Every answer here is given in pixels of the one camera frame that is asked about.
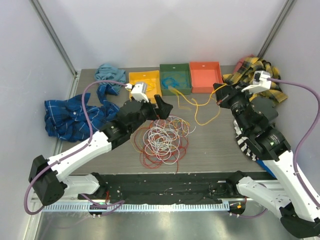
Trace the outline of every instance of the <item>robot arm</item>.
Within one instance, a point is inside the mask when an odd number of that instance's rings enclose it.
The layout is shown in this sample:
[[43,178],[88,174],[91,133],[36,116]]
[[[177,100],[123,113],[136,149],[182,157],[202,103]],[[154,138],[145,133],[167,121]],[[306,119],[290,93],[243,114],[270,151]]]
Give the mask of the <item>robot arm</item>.
[[154,96],[158,108],[155,104],[151,104],[146,96],[146,83],[137,82],[134,86],[127,84],[126,88],[131,90],[132,99],[124,103],[114,120],[93,134],[90,143],[87,139],[48,159],[40,155],[33,160],[29,182],[41,170],[59,162],[49,168],[33,185],[43,206],[55,203],[62,196],[80,193],[94,195],[97,198],[104,196],[108,186],[98,173],[86,176],[70,176],[70,174],[95,157],[125,143],[145,121],[168,118],[173,106],[165,103],[159,95]]
[[[294,154],[291,147],[273,124],[278,112],[267,98],[257,96],[249,101],[252,94],[270,89],[269,77],[267,72],[257,71],[253,85],[239,83],[225,86],[216,92],[216,99],[220,107],[231,109],[236,133],[242,137],[248,149],[272,171],[288,197],[275,194],[240,171],[233,173],[227,181],[238,193],[252,198],[274,213],[295,237],[318,236],[320,209],[299,182],[293,168]],[[320,200],[299,166],[298,170],[312,195]]]

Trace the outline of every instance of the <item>tray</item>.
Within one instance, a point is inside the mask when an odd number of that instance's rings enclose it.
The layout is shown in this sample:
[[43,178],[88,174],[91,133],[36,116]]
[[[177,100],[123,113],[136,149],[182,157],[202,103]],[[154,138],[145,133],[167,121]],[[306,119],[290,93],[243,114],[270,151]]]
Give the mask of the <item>tray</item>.
[[160,64],[160,86],[163,96],[172,96],[168,87],[179,90],[184,95],[191,94],[191,76],[189,63]]
[[129,83],[135,84],[137,82],[144,82],[148,84],[146,89],[146,96],[150,99],[152,104],[156,103],[155,95],[161,94],[160,88],[160,73],[159,71],[141,71],[141,72],[129,72]]
[[192,93],[210,94],[214,83],[223,84],[218,61],[190,62]]

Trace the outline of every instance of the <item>light blue towel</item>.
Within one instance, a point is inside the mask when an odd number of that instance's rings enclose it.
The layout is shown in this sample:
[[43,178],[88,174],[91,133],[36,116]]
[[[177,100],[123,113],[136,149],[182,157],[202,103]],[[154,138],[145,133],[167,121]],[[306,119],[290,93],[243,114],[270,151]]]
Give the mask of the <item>light blue towel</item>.
[[[110,64],[102,64],[96,70],[94,74],[94,78],[96,81],[100,80],[112,80],[119,83],[126,83],[126,71],[122,69],[118,69]],[[112,95],[119,95],[119,91],[121,86],[115,83],[101,83],[102,85],[107,85],[110,88],[108,89],[108,93]]]

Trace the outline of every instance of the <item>blue plaid shirt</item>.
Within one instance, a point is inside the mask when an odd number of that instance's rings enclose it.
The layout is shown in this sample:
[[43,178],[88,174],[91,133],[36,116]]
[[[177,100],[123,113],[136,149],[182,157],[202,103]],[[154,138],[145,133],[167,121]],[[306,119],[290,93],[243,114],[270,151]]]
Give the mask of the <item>blue plaid shirt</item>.
[[[92,124],[93,132],[98,131],[106,122],[115,118],[119,108],[107,101],[106,93],[112,94],[110,85],[100,85],[96,93],[103,106],[87,106],[90,93],[84,96],[85,109]],[[89,138],[89,126],[81,105],[82,95],[69,100],[47,100],[45,107],[45,130],[50,137],[57,137],[64,141],[76,142]]]

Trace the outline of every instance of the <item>gray wooden table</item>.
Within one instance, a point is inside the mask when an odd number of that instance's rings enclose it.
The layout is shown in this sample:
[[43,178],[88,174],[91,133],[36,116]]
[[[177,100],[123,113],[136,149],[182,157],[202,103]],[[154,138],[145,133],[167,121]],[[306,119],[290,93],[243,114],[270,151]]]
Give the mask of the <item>gray wooden table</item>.
[[[230,73],[233,66],[221,66],[223,74]],[[141,72],[158,70],[157,67],[124,68],[129,72]],[[85,87],[94,82],[95,69],[83,69],[81,71],[76,94],[82,94]],[[96,90],[92,86],[88,105],[100,106]],[[198,93],[187,96],[188,99],[195,98],[198,104],[207,102],[209,94]],[[108,95],[107,99],[119,107],[129,99],[129,92],[121,89],[119,96]],[[172,115],[178,116],[191,124],[195,131],[188,136],[189,146],[186,156],[179,161],[179,173],[207,173],[207,172],[260,172],[264,171],[257,163],[248,159],[239,149],[235,140],[233,128],[233,116],[229,109],[221,109],[220,116],[205,126],[199,126],[194,120],[195,106],[191,106],[181,99],[182,105],[191,110],[179,109],[176,96],[164,96],[163,100],[173,105]],[[199,108],[197,120],[205,123],[218,112],[218,106],[214,101]],[[62,151],[73,147],[76,143],[64,142]],[[140,154],[136,152],[130,142],[126,142],[115,150],[102,154],[87,164],[78,168],[73,174],[140,174],[140,173],[175,173],[177,166],[163,164],[160,168],[148,169],[142,166],[139,160]]]

